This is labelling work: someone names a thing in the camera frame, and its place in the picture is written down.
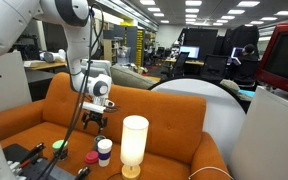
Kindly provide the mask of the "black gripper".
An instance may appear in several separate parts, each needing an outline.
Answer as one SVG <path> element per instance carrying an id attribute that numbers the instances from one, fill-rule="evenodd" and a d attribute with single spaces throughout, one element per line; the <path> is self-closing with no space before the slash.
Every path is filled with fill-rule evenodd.
<path id="1" fill-rule="evenodd" d="M 104 128 L 107 126 L 107 118 L 104 117 L 101 113 L 96 113 L 96 112 L 85 112 L 82 116 L 82 125 L 83 125 L 83 130 L 87 129 L 88 123 L 92 121 L 95 122 L 98 127 L 98 133 L 102 133 Z"/>

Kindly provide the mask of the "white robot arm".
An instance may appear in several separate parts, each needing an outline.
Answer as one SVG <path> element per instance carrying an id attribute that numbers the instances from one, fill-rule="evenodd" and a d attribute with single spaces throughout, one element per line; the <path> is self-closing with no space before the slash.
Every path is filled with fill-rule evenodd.
<path id="1" fill-rule="evenodd" d="M 112 79 L 105 74 L 91 77 L 90 69 L 80 63 L 91 57 L 97 46 L 92 30 L 92 6 L 87 0 L 0 0 L 0 56 L 11 49 L 33 19 L 63 28 L 72 88 L 92 97 L 82 107 L 90 112 L 90 119 L 99 128 L 104 128 L 107 119 L 102 114 L 108 106 Z"/>

